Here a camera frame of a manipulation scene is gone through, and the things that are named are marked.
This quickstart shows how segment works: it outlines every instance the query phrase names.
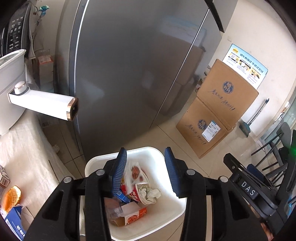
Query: blue logo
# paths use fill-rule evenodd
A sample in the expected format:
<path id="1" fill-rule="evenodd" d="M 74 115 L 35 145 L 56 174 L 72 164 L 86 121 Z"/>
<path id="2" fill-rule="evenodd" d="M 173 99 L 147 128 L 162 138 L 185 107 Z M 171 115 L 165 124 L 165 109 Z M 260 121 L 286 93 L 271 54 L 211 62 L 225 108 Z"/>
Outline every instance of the blue logo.
<path id="1" fill-rule="evenodd" d="M 205 120 L 201 119 L 198 121 L 197 126 L 199 129 L 201 129 L 203 131 L 207 128 L 207 123 Z"/>
<path id="2" fill-rule="evenodd" d="M 226 93 L 226 94 L 230 94 L 233 92 L 233 84 L 230 82 L 230 81 L 226 81 L 223 83 L 223 91 Z"/>

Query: blue and white poster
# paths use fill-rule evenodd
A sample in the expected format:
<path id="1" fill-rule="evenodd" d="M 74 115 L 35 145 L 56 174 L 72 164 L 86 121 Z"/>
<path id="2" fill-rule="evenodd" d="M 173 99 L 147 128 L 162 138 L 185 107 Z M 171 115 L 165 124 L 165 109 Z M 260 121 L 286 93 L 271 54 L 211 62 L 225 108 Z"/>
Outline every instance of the blue and white poster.
<path id="1" fill-rule="evenodd" d="M 223 62 L 239 73 L 255 89 L 263 81 L 268 69 L 246 51 L 232 44 Z"/>

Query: tile floor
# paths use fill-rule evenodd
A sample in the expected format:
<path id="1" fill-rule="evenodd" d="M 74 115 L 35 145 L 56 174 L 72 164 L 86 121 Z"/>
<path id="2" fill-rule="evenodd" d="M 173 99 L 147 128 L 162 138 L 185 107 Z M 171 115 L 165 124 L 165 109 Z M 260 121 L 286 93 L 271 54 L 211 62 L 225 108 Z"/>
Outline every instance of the tile floor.
<path id="1" fill-rule="evenodd" d="M 249 163 L 256 164 L 265 155 L 263 151 L 258 152 L 251 157 L 251 153 L 259 148 L 259 145 L 251 138 L 246 138 L 238 126 L 226 136 L 213 150 L 206 156 L 199 159 L 195 152 L 191 149 L 189 144 L 176 129 L 176 124 L 179 122 L 183 114 L 189 108 L 196 93 L 193 92 L 189 100 L 183 107 L 180 113 L 173 116 L 171 119 L 161 122 L 152 127 L 147 133 L 137 137 L 131 142 L 124 145 L 127 150 L 140 148 L 144 146 L 151 146 L 164 152 L 168 146 L 176 158 L 184 160 L 189 168 L 195 169 L 205 177 L 217 179 L 219 176 L 231 175 L 231 172 L 223 163 L 223 157 L 226 153 L 234 155 L 242 164 L 248 165 Z M 51 145 L 57 144 L 60 148 L 58 156 L 68 168 L 68 170 L 76 177 L 84 177 L 84 168 L 86 161 L 84 160 L 83 153 L 81 153 L 71 138 L 71 132 L 67 128 L 65 121 L 60 121 L 59 124 L 51 125 L 44 128 L 44 133 L 48 138 Z M 262 164 L 262 167 L 273 163 L 272 155 L 270 155 Z M 210 198 L 207 199 L 208 203 L 208 229 L 207 240 L 211 240 L 211 208 Z M 140 241 L 177 241 L 180 239 L 182 231 L 184 216 L 163 227 L 155 233 L 152 233 Z"/>

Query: microwave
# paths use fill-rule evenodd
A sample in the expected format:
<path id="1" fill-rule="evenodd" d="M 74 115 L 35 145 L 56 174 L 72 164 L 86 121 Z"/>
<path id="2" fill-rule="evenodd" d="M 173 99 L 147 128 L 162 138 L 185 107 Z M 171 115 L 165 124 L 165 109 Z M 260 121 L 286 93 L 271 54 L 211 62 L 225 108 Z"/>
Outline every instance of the microwave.
<path id="1" fill-rule="evenodd" d="M 20 49 L 27 50 L 26 54 L 28 54 L 31 7 L 32 3 L 30 1 L 25 2 L 0 32 L 0 57 Z"/>

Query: refrigerator handle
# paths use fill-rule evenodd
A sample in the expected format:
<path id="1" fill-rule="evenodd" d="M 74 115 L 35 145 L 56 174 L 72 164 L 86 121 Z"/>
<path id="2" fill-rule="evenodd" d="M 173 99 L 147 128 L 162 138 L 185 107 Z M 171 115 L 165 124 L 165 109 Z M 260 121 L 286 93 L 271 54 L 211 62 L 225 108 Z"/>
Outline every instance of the refrigerator handle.
<path id="1" fill-rule="evenodd" d="M 216 9 L 214 3 L 212 2 L 212 0 L 205 0 L 205 3 L 207 4 L 208 8 L 210 9 L 211 13 L 213 14 L 213 17 L 218 25 L 219 30 L 224 33 L 222 22 L 221 22 L 221 19 L 219 17 L 219 14 L 217 12 L 217 9 Z"/>

